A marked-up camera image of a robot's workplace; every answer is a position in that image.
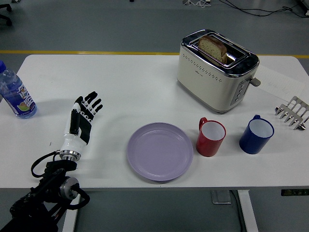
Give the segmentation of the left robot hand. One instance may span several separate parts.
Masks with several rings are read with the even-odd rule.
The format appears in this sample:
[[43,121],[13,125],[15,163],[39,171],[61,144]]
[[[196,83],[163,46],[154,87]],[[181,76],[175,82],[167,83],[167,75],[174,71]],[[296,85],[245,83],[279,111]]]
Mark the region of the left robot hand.
[[61,153],[72,151],[81,154],[88,145],[92,121],[99,110],[103,108],[101,99],[95,91],[87,96],[80,96],[75,100],[64,131],[64,144]]

